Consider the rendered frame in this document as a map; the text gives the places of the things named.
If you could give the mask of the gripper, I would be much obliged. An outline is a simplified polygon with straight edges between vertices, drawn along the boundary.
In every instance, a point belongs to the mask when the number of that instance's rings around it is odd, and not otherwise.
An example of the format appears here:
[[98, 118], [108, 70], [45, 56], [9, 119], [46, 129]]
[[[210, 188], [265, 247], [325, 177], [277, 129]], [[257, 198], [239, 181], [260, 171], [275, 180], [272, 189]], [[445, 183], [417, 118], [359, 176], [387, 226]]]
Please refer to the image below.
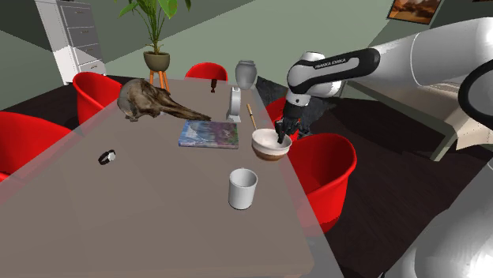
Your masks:
[[[282, 144], [284, 141], [284, 137], [287, 131], [285, 119], [290, 121], [299, 121], [302, 117], [304, 111], [304, 107], [286, 102], [283, 109], [283, 118], [275, 121], [275, 130], [277, 132], [277, 143]], [[297, 141], [299, 138], [299, 128], [300, 122], [296, 122], [292, 125], [292, 127], [288, 131], [288, 136], [293, 140]]]

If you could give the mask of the white and brown bowl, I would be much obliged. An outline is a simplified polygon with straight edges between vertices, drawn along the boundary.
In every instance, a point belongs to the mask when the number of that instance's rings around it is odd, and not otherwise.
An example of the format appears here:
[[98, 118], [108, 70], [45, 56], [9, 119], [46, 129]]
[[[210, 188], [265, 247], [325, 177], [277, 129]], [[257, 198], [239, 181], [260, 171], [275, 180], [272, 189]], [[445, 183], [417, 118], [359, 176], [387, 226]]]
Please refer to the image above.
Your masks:
[[278, 139], [274, 129], [255, 130], [252, 133], [252, 149], [263, 160], [277, 161], [288, 153], [292, 145], [292, 139], [288, 135], [284, 135], [281, 143]]

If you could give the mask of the red chair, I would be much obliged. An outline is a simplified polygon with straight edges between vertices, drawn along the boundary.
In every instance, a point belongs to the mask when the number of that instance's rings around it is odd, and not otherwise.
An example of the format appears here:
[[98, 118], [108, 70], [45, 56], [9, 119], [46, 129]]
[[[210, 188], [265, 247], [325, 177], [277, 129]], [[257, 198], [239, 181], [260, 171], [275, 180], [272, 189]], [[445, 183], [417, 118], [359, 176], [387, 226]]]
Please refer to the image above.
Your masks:
[[276, 121], [282, 118], [285, 103], [286, 99], [284, 97], [281, 97], [278, 100], [273, 101], [266, 107], [266, 110], [273, 124], [275, 124]]
[[42, 118], [0, 111], [0, 182], [68, 133]]
[[201, 62], [192, 66], [187, 71], [186, 77], [227, 81], [228, 73], [226, 69], [219, 64], [213, 62]]
[[122, 85], [104, 75], [80, 72], [73, 78], [77, 90], [77, 117], [83, 124], [119, 96]]
[[292, 143], [288, 158], [323, 232], [341, 216], [348, 178], [357, 164], [352, 143], [336, 133], [320, 133]]

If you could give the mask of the wooden stick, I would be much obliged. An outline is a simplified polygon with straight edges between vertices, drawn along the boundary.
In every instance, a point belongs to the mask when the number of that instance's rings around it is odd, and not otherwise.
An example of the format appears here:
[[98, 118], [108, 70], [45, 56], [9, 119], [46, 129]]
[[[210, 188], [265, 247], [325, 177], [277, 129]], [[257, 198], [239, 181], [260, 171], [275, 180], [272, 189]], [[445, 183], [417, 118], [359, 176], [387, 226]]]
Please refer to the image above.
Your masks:
[[246, 108], [247, 108], [247, 111], [249, 113], [249, 116], [250, 116], [250, 120], [252, 121], [252, 124], [254, 126], [254, 129], [257, 130], [257, 125], [256, 125], [256, 122], [255, 122], [255, 119], [254, 119], [254, 115], [253, 115], [253, 111], [251, 109], [251, 106], [249, 103], [246, 104]]

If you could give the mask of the white round stand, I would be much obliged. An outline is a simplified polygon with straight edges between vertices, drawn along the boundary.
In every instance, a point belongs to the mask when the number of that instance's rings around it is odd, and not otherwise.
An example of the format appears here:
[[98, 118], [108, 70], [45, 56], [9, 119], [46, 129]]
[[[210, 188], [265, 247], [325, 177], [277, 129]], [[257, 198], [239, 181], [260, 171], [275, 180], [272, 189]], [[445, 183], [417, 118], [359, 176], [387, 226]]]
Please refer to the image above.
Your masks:
[[230, 91], [229, 108], [226, 114], [226, 120], [229, 122], [241, 122], [241, 89], [232, 87]]

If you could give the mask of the grey vase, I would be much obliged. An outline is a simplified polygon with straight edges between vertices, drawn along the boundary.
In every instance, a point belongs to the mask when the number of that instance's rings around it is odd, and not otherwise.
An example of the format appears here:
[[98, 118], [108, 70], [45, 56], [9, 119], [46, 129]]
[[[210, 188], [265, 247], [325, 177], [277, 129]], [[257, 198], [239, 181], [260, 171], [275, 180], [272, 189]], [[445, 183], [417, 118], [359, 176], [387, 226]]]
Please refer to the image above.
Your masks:
[[251, 60], [240, 60], [235, 68], [235, 79], [242, 90], [247, 90], [254, 84], [257, 76], [257, 68]]

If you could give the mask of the white cup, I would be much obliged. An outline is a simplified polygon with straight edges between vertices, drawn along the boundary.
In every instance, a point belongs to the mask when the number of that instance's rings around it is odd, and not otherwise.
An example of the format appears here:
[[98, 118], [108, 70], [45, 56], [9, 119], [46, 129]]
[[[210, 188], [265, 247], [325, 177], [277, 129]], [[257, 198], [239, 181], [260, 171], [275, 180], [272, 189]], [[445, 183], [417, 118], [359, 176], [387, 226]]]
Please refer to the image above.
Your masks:
[[228, 203], [238, 210], [248, 209], [254, 199], [258, 176], [250, 169], [238, 168], [229, 175]]

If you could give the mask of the blue and purple book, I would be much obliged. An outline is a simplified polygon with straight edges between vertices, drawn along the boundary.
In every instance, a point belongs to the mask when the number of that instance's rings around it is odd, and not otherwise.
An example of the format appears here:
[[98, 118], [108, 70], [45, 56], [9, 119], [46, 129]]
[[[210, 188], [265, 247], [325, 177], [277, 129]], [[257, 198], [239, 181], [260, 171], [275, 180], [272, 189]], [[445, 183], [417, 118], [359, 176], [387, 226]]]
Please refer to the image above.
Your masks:
[[237, 149], [239, 147], [237, 124], [186, 120], [178, 143], [182, 147]]

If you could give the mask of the brown animal skull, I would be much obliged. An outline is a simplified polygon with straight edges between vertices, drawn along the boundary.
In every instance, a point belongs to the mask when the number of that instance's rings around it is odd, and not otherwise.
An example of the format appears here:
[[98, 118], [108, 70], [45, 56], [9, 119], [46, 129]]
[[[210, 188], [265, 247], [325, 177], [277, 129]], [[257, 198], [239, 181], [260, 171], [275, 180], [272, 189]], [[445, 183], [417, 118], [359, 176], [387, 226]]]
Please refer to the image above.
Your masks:
[[162, 113], [188, 120], [211, 120], [208, 115], [176, 103], [169, 91], [157, 88], [144, 79], [132, 79], [126, 82], [120, 90], [117, 105], [126, 119], [131, 122], [137, 122], [143, 115], [155, 118]]

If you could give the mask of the potted plant on wooden stand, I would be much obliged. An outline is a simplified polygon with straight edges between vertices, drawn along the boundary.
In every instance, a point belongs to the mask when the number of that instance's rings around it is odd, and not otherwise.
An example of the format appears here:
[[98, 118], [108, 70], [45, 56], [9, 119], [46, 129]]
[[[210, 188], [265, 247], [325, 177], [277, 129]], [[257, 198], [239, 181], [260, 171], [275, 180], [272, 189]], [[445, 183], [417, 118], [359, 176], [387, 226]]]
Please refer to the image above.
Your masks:
[[152, 85], [154, 74], [157, 73], [160, 79], [160, 87], [169, 90], [166, 70], [169, 67], [171, 58], [167, 52], [160, 48], [160, 34], [165, 19], [171, 19], [178, 10], [178, 0], [127, 0], [126, 6], [120, 10], [119, 17], [134, 13], [144, 21], [149, 39], [148, 47], [152, 50], [144, 52], [145, 64], [149, 68], [149, 83]]

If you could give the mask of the grey-brown dining table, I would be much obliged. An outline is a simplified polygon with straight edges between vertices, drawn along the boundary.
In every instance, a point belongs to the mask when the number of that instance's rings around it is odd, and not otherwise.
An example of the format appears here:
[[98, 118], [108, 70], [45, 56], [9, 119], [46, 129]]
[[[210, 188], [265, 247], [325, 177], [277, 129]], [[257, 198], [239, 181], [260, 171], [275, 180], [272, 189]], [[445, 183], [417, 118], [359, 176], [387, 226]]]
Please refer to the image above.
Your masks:
[[[238, 278], [309, 273], [314, 259], [288, 191], [288, 160], [251, 148], [265, 126], [242, 94], [237, 149], [178, 144], [184, 121], [127, 120], [115, 104], [0, 182], [0, 278]], [[104, 152], [115, 160], [100, 165]], [[258, 176], [248, 209], [229, 175]]]

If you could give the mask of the black wristwatch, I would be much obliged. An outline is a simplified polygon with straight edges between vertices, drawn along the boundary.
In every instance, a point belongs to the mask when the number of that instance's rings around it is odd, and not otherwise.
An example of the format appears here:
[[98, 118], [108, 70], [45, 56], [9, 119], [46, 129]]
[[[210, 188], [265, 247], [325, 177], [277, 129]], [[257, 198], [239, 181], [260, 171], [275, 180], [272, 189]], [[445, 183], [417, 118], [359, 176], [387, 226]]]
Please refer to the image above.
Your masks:
[[105, 165], [110, 163], [111, 161], [114, 161], [115, 157], [115, 150], [110, 149], [100, 155], [100, 157], [98, 158], [98, 162], [100, 163], [100, 165]]

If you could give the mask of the white chest of drawers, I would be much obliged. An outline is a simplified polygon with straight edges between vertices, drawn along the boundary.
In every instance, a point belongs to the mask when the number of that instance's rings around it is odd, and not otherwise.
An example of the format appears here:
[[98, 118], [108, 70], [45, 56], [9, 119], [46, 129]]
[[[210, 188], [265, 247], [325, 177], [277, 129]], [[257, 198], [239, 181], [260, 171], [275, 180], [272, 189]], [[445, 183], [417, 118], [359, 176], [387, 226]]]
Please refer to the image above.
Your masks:
[[106, 74], [91, 6], [83, 2], [34, 0], [62, 82], [80, 72]]

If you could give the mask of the beige sofa with grey frame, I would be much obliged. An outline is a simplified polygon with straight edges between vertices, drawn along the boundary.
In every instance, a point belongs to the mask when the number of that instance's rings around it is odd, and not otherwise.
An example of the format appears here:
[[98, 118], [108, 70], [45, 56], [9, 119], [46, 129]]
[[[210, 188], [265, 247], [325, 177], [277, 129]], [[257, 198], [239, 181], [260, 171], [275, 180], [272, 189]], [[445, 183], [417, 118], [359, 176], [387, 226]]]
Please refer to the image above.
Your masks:
[[349, 81], [348, 85], [441, 133], [443, 139], [430, 156], [433, 161], [439, 161], [452, 145], [457, 150], [483, 145], [493, 151], [493, 130], [470, 118], [460, 108], [458, 83], [442, 82], [405, 89], [362, 81]]

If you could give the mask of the orange wall picture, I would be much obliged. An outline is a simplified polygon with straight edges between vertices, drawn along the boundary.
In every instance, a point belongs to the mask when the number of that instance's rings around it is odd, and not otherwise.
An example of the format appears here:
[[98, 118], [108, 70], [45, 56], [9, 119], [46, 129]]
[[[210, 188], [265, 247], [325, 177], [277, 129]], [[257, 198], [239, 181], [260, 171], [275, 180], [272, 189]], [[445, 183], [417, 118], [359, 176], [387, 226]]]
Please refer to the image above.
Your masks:
[[394, 0], [388, 19], [430, 24], [442, 0]]

